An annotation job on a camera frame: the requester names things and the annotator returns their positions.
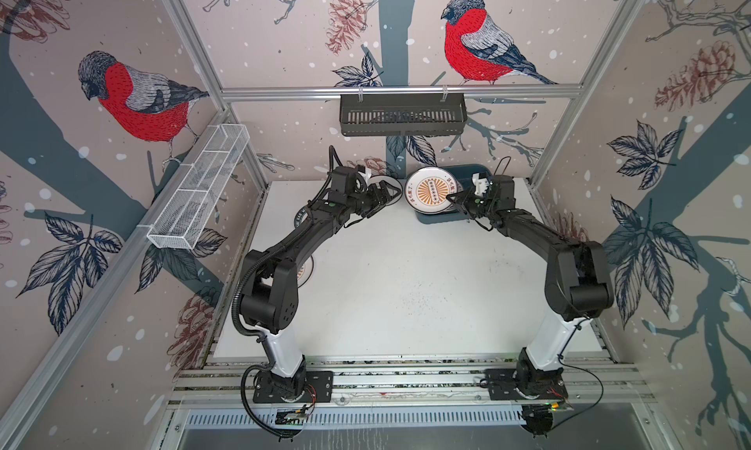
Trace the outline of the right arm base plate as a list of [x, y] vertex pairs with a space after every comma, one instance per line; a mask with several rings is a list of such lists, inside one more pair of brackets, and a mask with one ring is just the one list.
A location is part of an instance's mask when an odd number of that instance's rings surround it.
[[555, 371], [487, 369], [479, 385], [487, 389], [493, 401], [563, 401], [569, 397], [563, 383], [561, 369]]

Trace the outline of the green ring plate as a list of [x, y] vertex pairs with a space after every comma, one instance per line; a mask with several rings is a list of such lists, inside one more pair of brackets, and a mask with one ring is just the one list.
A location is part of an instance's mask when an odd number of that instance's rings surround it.
[[293, 219], [293, 226], [295, 228], [298, 228], [305, 220], [307, 220], [310, 217], [310, 209], [305, 205], [297, 213], [295, 213], [295, 218]]

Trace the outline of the orange sunburst plate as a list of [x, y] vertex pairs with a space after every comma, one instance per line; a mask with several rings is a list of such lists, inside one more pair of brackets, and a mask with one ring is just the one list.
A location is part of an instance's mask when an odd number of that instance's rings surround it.
[[416, 212], [425, 215], [451, 211], [453, 205], [447, 196], [461, 189], [463, 187], [458, 179], [439, 167], [424, 167], [415, 171], [404, 186], [407, 203]]
[[305, 262], [301, 265], [301, 268], [299, 268], [297, 273], [297, 285], [302, 288], [312, 277], [312, 274], [315, 269], [315, 259], [313, 256], [310, 256], [305, 260]]

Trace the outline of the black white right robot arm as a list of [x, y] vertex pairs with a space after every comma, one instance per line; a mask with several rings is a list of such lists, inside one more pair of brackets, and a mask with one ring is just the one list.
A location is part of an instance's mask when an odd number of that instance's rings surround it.
[[565, 236], [516, 206], [510, 176], [473, 176], [473, 187], [447, 196], [475, 222], [485, 218], [487, 231], [522, 243], [547, 262], [544, 282], [549, 307], [538, 333], [519, 354], [514, 381], [526, 398], [537, 398], [561, 381], [566, 349], [576, 332], [612, 307], [614, 291], [604, 247]]

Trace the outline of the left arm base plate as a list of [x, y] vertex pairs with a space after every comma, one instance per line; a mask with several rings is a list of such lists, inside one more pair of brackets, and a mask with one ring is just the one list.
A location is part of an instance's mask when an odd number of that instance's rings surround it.
[[258, 404], [329, 403], [332, 399], [334, 373], [300, 372], [291, 378], [260, 372], [253, 385], [252, 402]]

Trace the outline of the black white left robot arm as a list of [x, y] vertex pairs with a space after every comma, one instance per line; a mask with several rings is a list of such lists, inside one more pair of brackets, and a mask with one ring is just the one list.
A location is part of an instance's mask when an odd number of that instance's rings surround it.
[[358, 221], [371, 218], [402, 194], [398, 183], [372, 183], [362, 166], [338, 166], [303, 207], [305, 217], [293, 232], [263, 252], [246, 254], [230, 318], [240, 335], [261, 344], [267, 358], [257, 369], [255, 401], [295, 402], [313, 396], [316, 389], [307, 383], [305, 357], [293, 335], [285, 332], [299, 305], [300, 268], [326, 240], [351, 225], [352, 216]]

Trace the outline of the orange sunburst plate back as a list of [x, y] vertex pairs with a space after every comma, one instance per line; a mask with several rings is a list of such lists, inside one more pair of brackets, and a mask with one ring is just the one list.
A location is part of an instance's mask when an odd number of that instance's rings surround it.
[[424, 167], [415, 171], [404, 186], [407, 203], [416, 212], [425, 215], [451, 211], [453, 205], [447, 196], [461, 189], [463, 187], [458, 179], [439, 167]]

